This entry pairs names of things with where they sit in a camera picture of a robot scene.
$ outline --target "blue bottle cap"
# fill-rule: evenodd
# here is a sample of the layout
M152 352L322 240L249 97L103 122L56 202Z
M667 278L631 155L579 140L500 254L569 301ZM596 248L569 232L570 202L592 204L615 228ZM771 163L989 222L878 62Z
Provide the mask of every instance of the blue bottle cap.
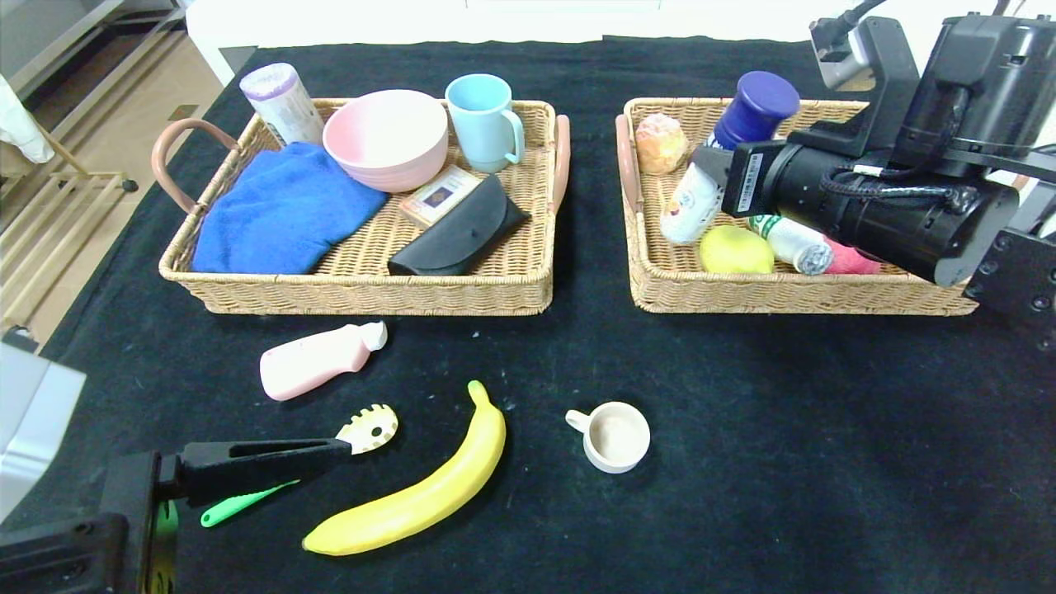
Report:
M715 125L715 140L733 150L738 143L769 141L781 120L799 111L799 93L770 72L752 71L737 81L737 95Z

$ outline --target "pink bowl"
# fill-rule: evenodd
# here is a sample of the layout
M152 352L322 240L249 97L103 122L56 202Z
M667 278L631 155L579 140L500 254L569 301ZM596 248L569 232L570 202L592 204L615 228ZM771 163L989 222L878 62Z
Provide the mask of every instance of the pink bowl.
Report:
M377 91L334 112L323 128L323 147L364 185L411 190L444 167L448 114L439 100L418 91Z

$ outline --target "white espresso cup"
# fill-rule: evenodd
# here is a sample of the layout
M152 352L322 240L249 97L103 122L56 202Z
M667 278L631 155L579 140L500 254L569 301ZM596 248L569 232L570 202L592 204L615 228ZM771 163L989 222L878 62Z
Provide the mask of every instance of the white espresso cup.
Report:
M565 421L583 433L587 460L610 475L634 468L649 448L649 424L627 403L605 403L590 414L569 410Z

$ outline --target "bread roll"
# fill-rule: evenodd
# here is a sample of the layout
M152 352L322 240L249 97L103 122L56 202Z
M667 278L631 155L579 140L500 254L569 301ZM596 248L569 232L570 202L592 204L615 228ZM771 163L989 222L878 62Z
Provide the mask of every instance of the bread roll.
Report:
M674 171L690 147L678 120L662 113L654 113L638 125L635 143L639 168L654 174Z

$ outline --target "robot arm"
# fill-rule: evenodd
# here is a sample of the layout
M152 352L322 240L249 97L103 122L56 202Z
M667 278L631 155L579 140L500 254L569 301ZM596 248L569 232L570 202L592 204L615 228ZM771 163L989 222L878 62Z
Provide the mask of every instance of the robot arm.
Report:
M948 18L918 77L897 21L857 22L879 3L811 27L826 83L867 82L866 109L732 155L701 148L694 162L725 179L725 212L780 214L943 286L972 277L965 297L1056 350L1056 155L1033 148L1056 103L1056 23ZM996 169L1038 187L1020 206L986 179Z

